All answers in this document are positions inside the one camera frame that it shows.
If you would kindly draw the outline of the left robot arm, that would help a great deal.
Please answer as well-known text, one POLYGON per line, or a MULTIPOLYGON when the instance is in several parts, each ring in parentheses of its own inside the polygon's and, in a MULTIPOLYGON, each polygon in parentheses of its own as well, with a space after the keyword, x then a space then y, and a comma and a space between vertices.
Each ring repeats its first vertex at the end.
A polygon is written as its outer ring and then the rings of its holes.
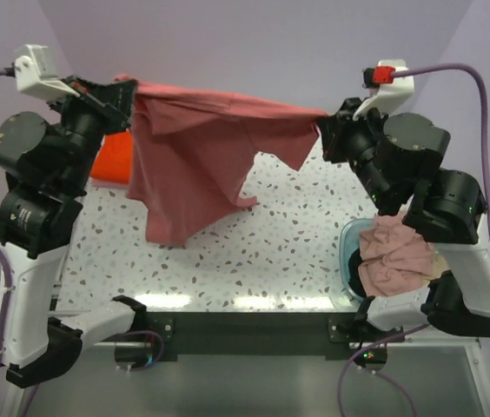
POLYGON ((137 341, 147 330, 146 308, 124 295, 71 318, 50 315, 92 165, 103 138, 129 127, 137 89, 134 79, 71 76, 66 84, 72 94, 50 102, 58 123, 24 111, 0 126, 8 184, 0 204, 0 367, 20 388, 66 374, 100 341, 119 334, 137 341))

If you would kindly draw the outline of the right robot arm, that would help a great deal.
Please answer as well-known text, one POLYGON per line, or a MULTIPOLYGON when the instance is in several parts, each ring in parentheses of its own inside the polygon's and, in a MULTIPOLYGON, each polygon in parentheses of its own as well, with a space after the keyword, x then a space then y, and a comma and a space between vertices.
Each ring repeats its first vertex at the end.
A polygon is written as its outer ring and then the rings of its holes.
POLYGON ((355 118, 361 104, 348 98, 335 114, 317 119, 324 160, 348 163, 379 215, 406 205, 404 224, 438 250, 449 270, 421 289, 367 297, 354 319, 356 335, 374 341, 393 328, 429 324, 490 338, 490 206, 478 181, 442 168, 450 135, 426 117, 370 109, 355 118))

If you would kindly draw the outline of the dusty red t shirt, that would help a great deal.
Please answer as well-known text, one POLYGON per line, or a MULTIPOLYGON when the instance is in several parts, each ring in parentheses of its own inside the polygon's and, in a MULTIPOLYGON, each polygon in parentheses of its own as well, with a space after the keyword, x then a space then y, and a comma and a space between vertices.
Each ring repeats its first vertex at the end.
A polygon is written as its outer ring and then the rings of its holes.
POLYGON ((147 209, 148 242, 183 246, 256 205, 242 187, 259 153, 299 170, 324 111, 234 92, 138 82, 128 197, 147 209))

